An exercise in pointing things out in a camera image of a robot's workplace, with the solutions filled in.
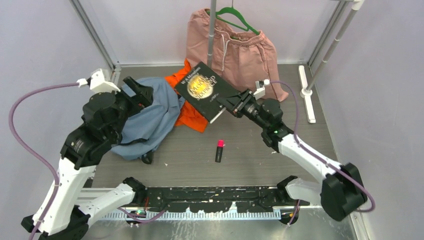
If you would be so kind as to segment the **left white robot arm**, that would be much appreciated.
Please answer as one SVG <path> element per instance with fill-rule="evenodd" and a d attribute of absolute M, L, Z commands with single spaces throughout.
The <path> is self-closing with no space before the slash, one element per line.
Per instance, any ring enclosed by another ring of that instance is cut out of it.
<path fill-rule="evenodd" d="M 52 171 L 53 183 L 35 214 L 26 216 L 21 226 L 33 237 L 42 240 L 80 240 L 89 228 L 109 212 L 132 204 L 141 206 L 147 188 L 133 177 L 127 177 L 116 188 L 87 203 L 77 204 L 79 193 L 103 156 L 122 141 L 122 131 L 128 118 L 153 103 L 154 90 L 131 77 L 124 83 L 133 91 L 104 78 L 82 78 L 79 87 L 89 86 L 93 95 L 83 106 L 82 124 L 66 138 L 58 168 Z"/>

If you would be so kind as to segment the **blue student backpack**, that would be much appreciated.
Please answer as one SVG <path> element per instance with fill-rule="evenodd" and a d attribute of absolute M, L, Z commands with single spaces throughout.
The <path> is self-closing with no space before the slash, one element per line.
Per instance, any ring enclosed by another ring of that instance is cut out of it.
<path fill-rule="evenodd" d="M 149 165 L 153 163 L 154 152 L 174 128 L 185 99 L 163 77 L 140 78 L 137 82 L 153 88 L 153 103 L 128 118 L 121 143 L 110 151 L 125 160 L 141 159 Z"/>

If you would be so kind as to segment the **rack pole with foot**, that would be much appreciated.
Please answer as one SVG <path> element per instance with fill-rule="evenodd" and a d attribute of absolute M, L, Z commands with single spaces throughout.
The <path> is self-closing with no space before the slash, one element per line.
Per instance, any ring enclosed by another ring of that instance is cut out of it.
<path fill-rule="evenodd" d="M 216 7 L 217 7 L 217 0 L 211 0 L 210 8 L 209 8 L 209 31 L 208 31 L 208 45 L 207 45 L 207 66 L 209 68 L 212 67 L 212 62 L 213 62 Z"/>
<path fill-rule="evenodd" d="M 312 88 L 363 4 L 363 0 L 339 0 L 307 62 L 311 78 L 307 78 L 305 66 L 298 66 L 300 96 L 303 98 L 306 119 L 310 124 L 316 123 Z"/>

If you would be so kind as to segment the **right rack pole with foot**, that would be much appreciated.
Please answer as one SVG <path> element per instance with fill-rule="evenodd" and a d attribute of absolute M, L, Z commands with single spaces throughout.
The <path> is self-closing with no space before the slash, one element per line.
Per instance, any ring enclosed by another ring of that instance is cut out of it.
<path fill-rule="evenodd" d="M 307 78 L 305 66 L 298 66 L 300 96 L 303 98 L 306 119 L 310 124 L 316 123 L 312 88 L 363 4 L 363 0 L 339 0 L 307 62 L 311 78 Z"/>

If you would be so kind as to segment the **left rack pole with foot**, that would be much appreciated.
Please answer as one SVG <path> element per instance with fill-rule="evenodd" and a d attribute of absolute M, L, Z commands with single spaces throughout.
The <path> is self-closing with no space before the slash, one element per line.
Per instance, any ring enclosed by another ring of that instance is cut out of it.
<path fill-rule="evenodd" d="M 213 62 L 216 7 L 217 7 L 217 0 L 211 0 L 210 8 L 209 8 L 209 31 L 208 31 L 208 45 L 207 45 L 207 66 L 209 68 L 212 67 L 212 62 Z"/>

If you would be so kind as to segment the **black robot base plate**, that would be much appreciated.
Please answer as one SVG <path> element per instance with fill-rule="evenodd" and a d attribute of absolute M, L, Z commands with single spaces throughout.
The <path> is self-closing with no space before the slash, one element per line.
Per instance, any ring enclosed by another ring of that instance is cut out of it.
<path fill-rule="evenodd" d="M 293 207 L 296 202 L 276 186 L 149 187 L 144 198 L 126 207 L 153 212 L 226 213 L 235 205 L 237 213 L 266 213 L 277 207 Z"/>

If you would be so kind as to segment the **pink black highlighter marker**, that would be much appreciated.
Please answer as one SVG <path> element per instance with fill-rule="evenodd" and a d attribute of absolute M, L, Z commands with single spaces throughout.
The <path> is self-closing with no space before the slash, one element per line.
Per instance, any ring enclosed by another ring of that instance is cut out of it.
<path fill-rule="evenodd" d="M 223 139 L 218 140 L 217 146 L 216 146 L 216 153 L 215 153 L 216 163 L 220 163 L 222 160 L 224 146 L 225 146 L 224 140 Z"/>

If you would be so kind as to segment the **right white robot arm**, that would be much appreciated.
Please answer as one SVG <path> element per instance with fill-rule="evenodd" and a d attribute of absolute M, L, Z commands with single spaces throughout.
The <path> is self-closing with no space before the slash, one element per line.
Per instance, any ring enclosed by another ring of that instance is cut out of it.
<path fill-rule="evenodd" d="M 245 116 L 260 126 L 261 137 L 268 147 L 292 159 L 315 178 L 315 182 L 298 177 L 284 180 L 277 192 L 281 204 L 288 206 L 295 200 L 306 201 L 321 206 L 329 217 L 340 222 L 371 199 L 355 165 L 340 164 L 325 157 L 284 124 L 278 100 L 267 98 L 258 104 L 252 92 L 245 91 L 219 97 L 217 101 L 233 116 Z"/>

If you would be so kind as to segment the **green clothes hanger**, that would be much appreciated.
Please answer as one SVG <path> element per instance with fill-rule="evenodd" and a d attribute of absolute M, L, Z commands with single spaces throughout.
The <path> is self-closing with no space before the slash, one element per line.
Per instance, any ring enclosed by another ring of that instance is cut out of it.
<path fill-rule="evenodd" d="M 237 25 L 237 24 L 235 24 L 233 22 L 230 22 L 228 20 L 223 19 L 221 17 L 221 15 L 224 15 L 224 14 L 230 14 L 230 15 L 236 17 L 240 21 L 240 23 L 242 24 L 242 26 Z M 245 32 L 252 32 L 252 33 L 254 33 L 256 35 L 259 35 L 260 34 L 260 32 L 258 30 L 254 29 L 251 25 L 249 25 L 247 23 L 247 21 L 245 20 L 245 18 L 243 17 L 243 15 L 238 10 L 236 10 L 233 6 L 224 7 L 221 10 L 216 11 L 215 12 L 215 17 L 219 21 L 224 22 L 224 23 L 226 23 L 228 25 L 231 25 L 233 27 L 236 27 L 236 28 L 238 28 L 240 30 L 243 30 Z"/>

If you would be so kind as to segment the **orange cloth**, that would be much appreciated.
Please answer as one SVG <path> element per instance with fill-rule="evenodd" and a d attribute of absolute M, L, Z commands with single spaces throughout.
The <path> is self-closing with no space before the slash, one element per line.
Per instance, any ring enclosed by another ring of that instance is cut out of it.
<path fill-rule="evenodd" d="M 184 60 L 184 66 L 172 75 L 165 76 L 164 79 L 175 90 L 176 85 L 191 71 L 192 67 L 187 59 Z M 175 127 L 187 126 L 199 133 L 203 133 L 208 126 L 208 121 L 187 101 L 180 109 L 180 114 L 174 124 Z"/>

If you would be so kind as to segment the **pink shorts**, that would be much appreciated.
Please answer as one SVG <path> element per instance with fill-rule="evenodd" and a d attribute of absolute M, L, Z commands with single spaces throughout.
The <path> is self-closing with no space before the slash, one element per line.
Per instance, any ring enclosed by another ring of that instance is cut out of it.
<path fill-rule="evenodd" d="M 193 12 L 187 23 L 186 60 L 191 67 L 206 63 L 210 16 L 207 9 Z M 265 98 L 283 101 L 288 92 L 278 83 L 277 51 L 262 31 L 234 31 L 228 23 L 216 19 L 212 44 L 212 70 L 239 91 L 256 90 L 256 81 L 269 79 Z"/>

